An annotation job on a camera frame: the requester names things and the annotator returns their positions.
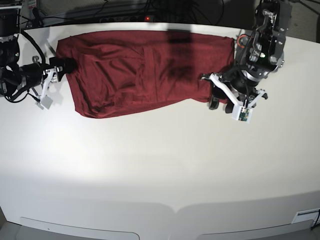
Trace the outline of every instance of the white tabletop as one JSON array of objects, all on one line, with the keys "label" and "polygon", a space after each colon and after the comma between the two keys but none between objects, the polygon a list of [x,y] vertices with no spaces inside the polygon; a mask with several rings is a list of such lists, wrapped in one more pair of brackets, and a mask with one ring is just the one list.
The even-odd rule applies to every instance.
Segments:
[{"label": "white tabletop", "polygon": [[[168,23],[28,32],[50,57],[48,46],[56,49],[60,39],[110,30],[232,38],[240,32]],[[31,63],[36,50],[22,36],[19,43],[20,64]],[[320,194],[305,195],[320,190],[320,45],[288,38],[284,51],[284,67],[259,85],[269,99],[258,102],[250,125],[190,99],[143,113],[85,118],[74,110],[66,77],[51,88],[49,111],[31,97],[20,104],[0,99],[0,206],[7,220],[134,232],[141,240],[290,224],[296,211],[320,203]],[[285,205],[285,196],[298,197]]]}]

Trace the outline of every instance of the dark red fabric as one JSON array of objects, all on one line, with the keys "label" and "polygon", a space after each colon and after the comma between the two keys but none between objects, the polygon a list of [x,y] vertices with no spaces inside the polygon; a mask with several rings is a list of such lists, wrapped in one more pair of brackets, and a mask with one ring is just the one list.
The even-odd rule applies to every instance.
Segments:
[{"label": "dark red fabric", "polygon": [[234,40],[178,31],[103,31],[60,40],[57,56],[73,58],[67,75],[75,110],[110,118],[185,99],[207,102],[201,74],[223,72],[234,60]]}]

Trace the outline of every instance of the white table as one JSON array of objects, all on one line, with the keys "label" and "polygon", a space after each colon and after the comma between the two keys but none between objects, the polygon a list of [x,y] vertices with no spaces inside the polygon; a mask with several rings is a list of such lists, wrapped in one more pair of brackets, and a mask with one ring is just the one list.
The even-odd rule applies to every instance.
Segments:
[{"label": "white table", "polygon": [[[110,30],[191,30],[235,38],[239,29],[167,23],[69,25],[28,31],[43,50],[58,40]],[[36,50],[19,38],[22,61]],[[109,119],[75,112],[66,78],[41,111],[27,97],[0,99],[0,206],[29,218],[141,240],[290,224],[320,207],[319,53],[288,38],[285,65],[259,86],[250,125],[194,100]]]}]

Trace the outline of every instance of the red cloth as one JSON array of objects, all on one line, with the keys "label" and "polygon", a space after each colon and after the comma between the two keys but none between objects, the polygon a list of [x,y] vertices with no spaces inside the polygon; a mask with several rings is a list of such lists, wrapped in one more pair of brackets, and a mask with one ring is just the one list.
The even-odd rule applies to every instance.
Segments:
[{"label": "red cloth", "polygon": [[73,58],[67,75],[75,110],[110,118],[185,99],[208,102],[201,74],[223,72],[234,60],[234,40],[178,31],[103,31],[60,40],[57,56]]}]

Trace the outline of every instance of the red towel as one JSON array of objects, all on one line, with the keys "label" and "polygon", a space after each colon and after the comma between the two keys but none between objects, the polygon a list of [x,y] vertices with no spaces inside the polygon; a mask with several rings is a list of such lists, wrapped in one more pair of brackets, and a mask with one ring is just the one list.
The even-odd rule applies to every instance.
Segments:
[{"label": "red towel", "polygon": [[178,31],[103,31],[60,40],[57,56],[73,58],[67,75],[75,110],[110,118],[185,99],[208,102],[201,74],[223,72],[234,61],[234,40]]}]

